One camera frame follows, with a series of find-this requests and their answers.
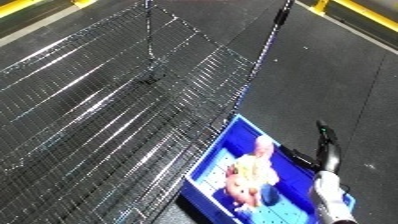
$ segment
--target wire mesh shelf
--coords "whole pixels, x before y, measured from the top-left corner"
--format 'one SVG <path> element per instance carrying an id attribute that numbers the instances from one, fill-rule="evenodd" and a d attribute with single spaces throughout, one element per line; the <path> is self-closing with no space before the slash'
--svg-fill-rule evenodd
<path id="1" fill-rule="evenodd" d="M 151 221 L 253 64 L 142 4 L 0 72 L 2 223 Z"/>

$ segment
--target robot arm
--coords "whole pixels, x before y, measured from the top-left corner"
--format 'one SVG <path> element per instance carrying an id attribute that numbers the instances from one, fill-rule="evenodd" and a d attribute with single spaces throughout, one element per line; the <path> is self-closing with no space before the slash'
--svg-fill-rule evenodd
<path id="1" fill-rule="evenodd" d="M 298 165 L 316 172 L 310 198 L 315 206 L 320 224 L 357 224 L 343 201 L 338 172 L 341 164 L 341 148 L 334 131 L 318 121 L 320 132 L 316 160 L 282 147 L 282 151 Z"/>

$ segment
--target blue bin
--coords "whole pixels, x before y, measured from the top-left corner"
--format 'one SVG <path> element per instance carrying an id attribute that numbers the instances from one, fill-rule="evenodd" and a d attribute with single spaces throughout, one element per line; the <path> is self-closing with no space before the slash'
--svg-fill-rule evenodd
<path id="1" fill-rule="evenodd" d="M 266 135 L 241 115 L 210 146 L 186 175 L 182 195 L 213 223 L 313 224 L 314 208 L 308 197 L 314 173 L 296 166 L 276 149 L 271 161 L 280 177 L 276 185 L 281 199 L 276 205 L 258 207 L 253 212 L 236 213 L 232 198 L 223 192 L 225 171 L 235 159 L 253 151 L 255 139 Z M 347 194 L 345 203 L 353 209 L 355 199 Z"/>

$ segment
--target floor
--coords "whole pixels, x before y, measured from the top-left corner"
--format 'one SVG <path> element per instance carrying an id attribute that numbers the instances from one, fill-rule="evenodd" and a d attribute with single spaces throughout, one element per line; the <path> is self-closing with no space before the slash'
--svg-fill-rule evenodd
<path id="1" fill-rule="evenodd" d="M 131 5 L 99 1 L 0 48 L 5 68 L 48 44 Z M 250 60 L 281 2 L 159 0 L 212 39 Z M 315 120 L 337 132 L 342 182 L 360 223 L 395 223 L 398 201 L 398 55 L 295 5 L 240 112 L 279 142 L 313 155 Z M 158 223 L 205 223 L 178 198 Z"/>

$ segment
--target doll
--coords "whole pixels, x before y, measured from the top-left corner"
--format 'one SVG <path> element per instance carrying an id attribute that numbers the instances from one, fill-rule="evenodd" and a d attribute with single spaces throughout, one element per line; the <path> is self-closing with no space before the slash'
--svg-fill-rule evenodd
<path id="1" fill-rule="evenodd" d="M 273 189 L 272 186 L 279 182 L 277 173 L 271 167 L 273 152 L 272 139 L 265 135 L 259 136 L 253 152 L 238 158 L 227 168 L 225 192 L 234 198 L 234 206 L 238 207 L 236 211 L 250 210 L 260 206 L 264 200 L 269 201 L 262 198 L 264 189 Z M 270 197 L 275 197 L 275 189 L 273 191 Z"/>

